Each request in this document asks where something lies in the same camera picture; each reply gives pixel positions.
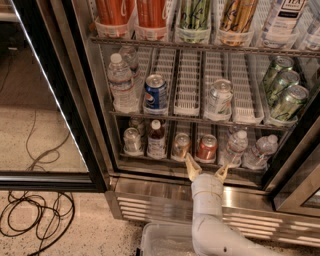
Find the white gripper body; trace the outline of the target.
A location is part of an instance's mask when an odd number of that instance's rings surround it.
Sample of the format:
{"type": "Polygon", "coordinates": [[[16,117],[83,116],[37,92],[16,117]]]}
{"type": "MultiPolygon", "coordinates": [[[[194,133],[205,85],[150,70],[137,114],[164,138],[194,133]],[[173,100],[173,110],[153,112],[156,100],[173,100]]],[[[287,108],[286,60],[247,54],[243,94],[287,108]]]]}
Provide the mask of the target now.
{"type": "Polygon", "coordinates": [[[216,175],[201,174],[191,185],[193,215],[221,216],[223,181],[216,175]]]}

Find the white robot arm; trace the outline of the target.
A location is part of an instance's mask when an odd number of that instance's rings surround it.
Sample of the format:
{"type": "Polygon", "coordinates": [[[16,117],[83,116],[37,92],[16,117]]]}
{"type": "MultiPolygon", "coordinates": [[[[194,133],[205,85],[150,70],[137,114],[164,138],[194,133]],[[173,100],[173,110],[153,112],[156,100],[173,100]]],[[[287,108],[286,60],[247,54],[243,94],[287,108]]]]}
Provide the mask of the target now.
{"type": "Polygon", "coordinates": [[[222,199],[228,165],[215,174],[206,174],[189,153],[185,164],[192,182],[192,244],[198,256],[281,256],[223,223],[222,199]]]}

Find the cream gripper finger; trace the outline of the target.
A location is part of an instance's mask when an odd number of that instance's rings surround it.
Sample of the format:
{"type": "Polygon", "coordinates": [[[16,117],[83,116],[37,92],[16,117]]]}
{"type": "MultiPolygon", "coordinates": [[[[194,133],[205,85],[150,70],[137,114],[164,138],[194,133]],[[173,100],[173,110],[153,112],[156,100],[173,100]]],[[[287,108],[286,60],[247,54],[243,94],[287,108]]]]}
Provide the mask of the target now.
{"type": "Polygon", "coordinates": [[[215,178],[219,180],[221,183],[224,183],[228,175],[228,170],[229,170],[228,164],[220,167],[214,174],[215,178]]]}
{"type": "Polygon", "coordinates": [[[188,178],[191,182],[193,182],[202,173],[202,168],[198,165],[190,153],[186,154],[185,164],[188,178]]]}

